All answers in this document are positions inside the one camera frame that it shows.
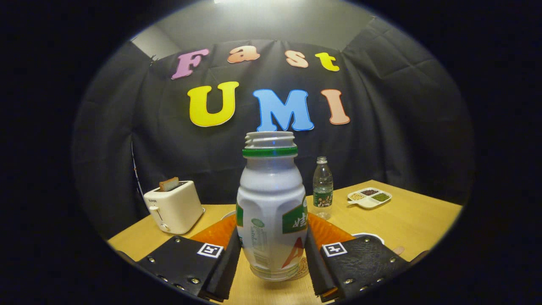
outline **bottle cap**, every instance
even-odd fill
[[[278,157],[297,155],[294,134],[290,131],[249,132],[243,149],[245,157]]]
[[[316,158],[316,164],[326,164],[327,158],[326,157],[317,157]]]

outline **plastic bottle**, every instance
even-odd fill
[[[318,157],[316,164],[312,178],[314,212],[318,217],[329,219],[333,203],[333,176],[326,157]]]
[[[307,237],[307,200],[293,133],[249,132],[237,192],[237,233],[251,271],[284,281],[298,271]]]

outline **yellow letter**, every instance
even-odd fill
[[[235,112],[235,88],[239,87],[236,81],[227,81],[218,85],[222,90],[222,110],[218,113],[207,112],[207,93],[211,86],[196,87],[188,91],[190,97],[190,120],[201,127],[216,126],[227,122]]]
[[[320,59],[320,62],[322,63],[322,66],[329,71],[337,72],[339,71],[339,67],[334,66],[331,62],[332,60],[335,60],[335,57],[330,56],[326,52],[315,54],[314,56],[318,57]]]

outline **black cloth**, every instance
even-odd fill
[[[260,58],[229,63],[230,50],[255,46]],[[271,89],[286,102],[291,90],[308,93],[314,129],[294,131],[295,159],[307,194],[317,156],[327,156],[334,187],[374,179],[457,204],[472,185],[473,136],[460,92],[444,68],[413,39],[374,20],[341,52],[304,43],[246,40],[217,43],[187,77],[172,80],[178,56],[149,65],[141,54],[126,62],[128,44],[97,76],[82,103],[74,134],[74,170],[82,204],[97,229],[109,238],[148,212],[136,193],[131,145],[141,191],[173,176],[193,180],[203,204],[235,203],[246,133],[260,125],[253,92]],[[307,68],[287,63],[285,51],[305,55]],[[336,58],[337,72],[314,55]],[[222,125],[196,126],[187,92],[211,86],[210,113],[222,109],[217,85],[239,82],[235,113]],[[330,123],[320,93],[340,90],[351,121]],[[282,130],[273,118],[278,130]],[[290,121],[288,131],[293,131]]]

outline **ceiling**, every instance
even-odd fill
[[[133,42],[155,59],[249,39],[342,50],[373,19],[371,15],[342,0],[201,0],[142,31]]]

